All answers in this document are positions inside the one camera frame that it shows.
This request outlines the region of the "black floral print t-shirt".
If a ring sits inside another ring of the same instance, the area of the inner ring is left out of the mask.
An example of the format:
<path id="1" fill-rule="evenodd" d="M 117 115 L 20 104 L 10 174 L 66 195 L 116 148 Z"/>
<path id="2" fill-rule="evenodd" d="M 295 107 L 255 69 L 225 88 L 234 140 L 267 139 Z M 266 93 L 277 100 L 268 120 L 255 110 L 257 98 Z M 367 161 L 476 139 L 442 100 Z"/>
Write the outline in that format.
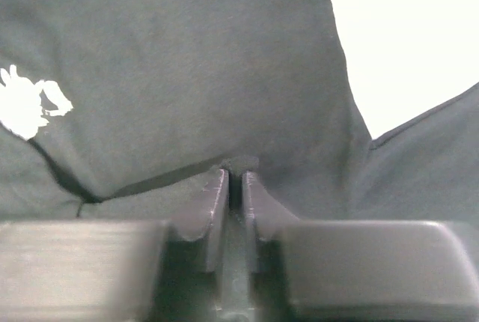
<path id="1" fill-rule="evenodd" d="M 219 169 L 306 219 L 478 223 L 478 88 L 374 139 L 331 0 L 1 0 L 1 218 L 161 219 Z"/>

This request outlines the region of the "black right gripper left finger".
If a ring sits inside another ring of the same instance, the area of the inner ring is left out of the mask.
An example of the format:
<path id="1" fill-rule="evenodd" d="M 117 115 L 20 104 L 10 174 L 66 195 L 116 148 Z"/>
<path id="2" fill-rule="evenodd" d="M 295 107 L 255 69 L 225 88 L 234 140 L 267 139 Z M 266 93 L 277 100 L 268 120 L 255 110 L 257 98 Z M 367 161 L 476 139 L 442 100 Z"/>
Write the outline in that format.
<path id="1" fill-rule="evenodd" d="M 3 321 L 213 321 L 229 174 L 167 219 L 1 224 Z"/>

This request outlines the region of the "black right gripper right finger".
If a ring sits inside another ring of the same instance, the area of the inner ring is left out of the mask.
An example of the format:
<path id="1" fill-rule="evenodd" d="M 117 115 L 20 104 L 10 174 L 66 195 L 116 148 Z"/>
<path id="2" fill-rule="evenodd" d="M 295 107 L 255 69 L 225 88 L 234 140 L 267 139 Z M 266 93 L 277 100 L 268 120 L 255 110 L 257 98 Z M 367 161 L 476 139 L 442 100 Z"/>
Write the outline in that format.
<path id="1" fill-rule="evenodd" d="M 251 289 L 267 321 L 476 321 L 478 232 L 454 222 L 300 219 L 242 177 Z"/>

